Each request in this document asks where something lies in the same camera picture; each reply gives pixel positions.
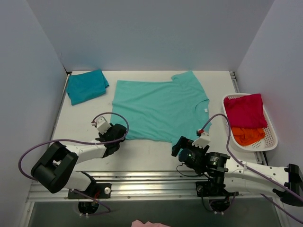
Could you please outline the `mint green t-shirt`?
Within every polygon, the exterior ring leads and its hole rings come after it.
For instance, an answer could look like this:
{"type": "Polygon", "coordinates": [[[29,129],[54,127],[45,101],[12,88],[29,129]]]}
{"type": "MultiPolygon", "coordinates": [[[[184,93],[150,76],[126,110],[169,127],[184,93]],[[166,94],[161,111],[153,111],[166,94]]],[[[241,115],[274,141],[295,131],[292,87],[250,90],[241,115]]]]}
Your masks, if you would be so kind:
{"type": "Polygon", "coordinates": [[[111,123],[129,123],[128,140],[176,144],[181,136],[196,139],[208,120],[209,98],[192,71],[168,82],[119,80],[112,102],[111,123]]]}

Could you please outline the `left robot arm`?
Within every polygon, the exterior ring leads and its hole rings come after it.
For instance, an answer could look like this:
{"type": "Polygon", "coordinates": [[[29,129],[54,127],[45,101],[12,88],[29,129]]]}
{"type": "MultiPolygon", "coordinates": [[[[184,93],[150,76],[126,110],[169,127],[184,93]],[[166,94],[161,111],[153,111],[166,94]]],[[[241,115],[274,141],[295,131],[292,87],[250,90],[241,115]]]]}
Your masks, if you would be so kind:
{"type": "Polygon", "coordinates": [[[121,124],[108,124],[99,137],[89,145],[63,145],[56,141],[45,151],[31,169],[31,176],[51,193],[73,189],[84,198],[91,198],[101,189],[96,180],[85,172],[74,171],[77,164],[97,158],[106,158],[120,148],[127,128],[121,124]]]}

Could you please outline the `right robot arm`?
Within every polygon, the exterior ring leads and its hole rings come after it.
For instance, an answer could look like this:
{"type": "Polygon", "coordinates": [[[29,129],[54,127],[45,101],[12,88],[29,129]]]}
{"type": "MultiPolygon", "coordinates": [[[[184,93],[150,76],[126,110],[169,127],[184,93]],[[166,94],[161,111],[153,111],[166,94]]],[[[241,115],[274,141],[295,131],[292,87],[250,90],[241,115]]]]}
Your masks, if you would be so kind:
{"type": "Polygon", "coordinates": [[[237,159],[231,151],[227,154],[208,152],[209,140],[180,137],[172,147],[172,156],[194,170],[196,177],[207,177],[197,182],[199,196],[228,197],[241,191],[278,197],[282,203],[303,205],[303,180],[297,165],[286,167],[264,166],[237,159]]]}

